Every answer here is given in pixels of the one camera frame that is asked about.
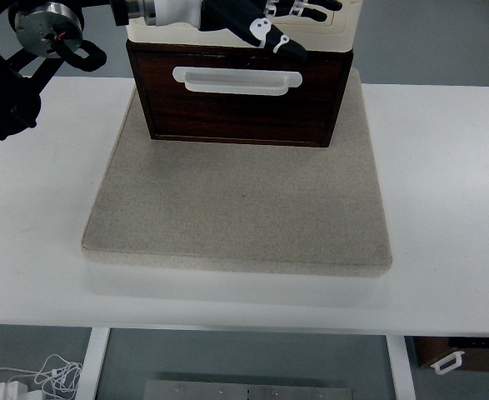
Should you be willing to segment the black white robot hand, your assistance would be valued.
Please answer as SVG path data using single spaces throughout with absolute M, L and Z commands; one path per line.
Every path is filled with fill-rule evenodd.
M 296 61 L 304 61 L 307 51 L 275 27 L 271 18 L 327 19 L 325 11 L 342 9 L 339 1 L 149 1 L 144 6 L 148 26 L 186 23 L 201 32 L 227 29 L 244 42 Z

